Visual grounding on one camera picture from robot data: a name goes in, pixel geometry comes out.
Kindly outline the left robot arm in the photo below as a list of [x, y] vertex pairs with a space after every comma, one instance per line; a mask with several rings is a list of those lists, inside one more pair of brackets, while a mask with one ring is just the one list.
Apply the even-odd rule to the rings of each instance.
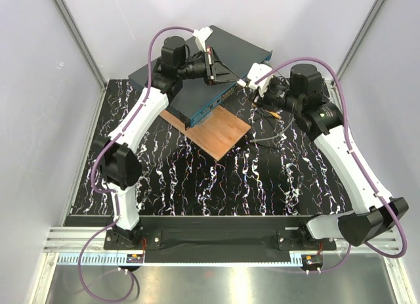
[[206, 44], [212, 30], [194, 30], [198, 52], [190, 54], [179, 36], [165, 39], [161, 56], [148, 65], [148, 79], [139, 100], [121, 123], [107, 136], [96, 140], [100, 148], [92, 172], [100, 172], [106, 182], [105, 192], [112, 195], [115, 237], [126, 248], [144, 242], [140, 217], [136, 210], [135, 185], [142, 174], [136, 152], [140, 141], [159, 114], [182, 89], [185, 79], [201, 78], [206, 85], [235, 82], [239, 77], [223, 64], [214, 49]]

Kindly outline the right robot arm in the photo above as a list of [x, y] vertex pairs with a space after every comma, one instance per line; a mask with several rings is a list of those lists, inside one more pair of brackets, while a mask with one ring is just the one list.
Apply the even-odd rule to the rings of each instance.
[[281, 81], [267, 64], [255, 63], [248, 72], [254, 101], [293, 115], [297, 127], [327, 158], [351, 202], [351, 210], [314, 216], [298, 232], [303, 248], [312, 249], [322, 239], [339, 238], [351, 246], [371, 245], [371, 240], [393, 227], [408, 211], [403, 197], [394, 197], [378, 180], [352, 138], [343, 108], [326, 99], [327, 85], [313, 64], [291, 67]]

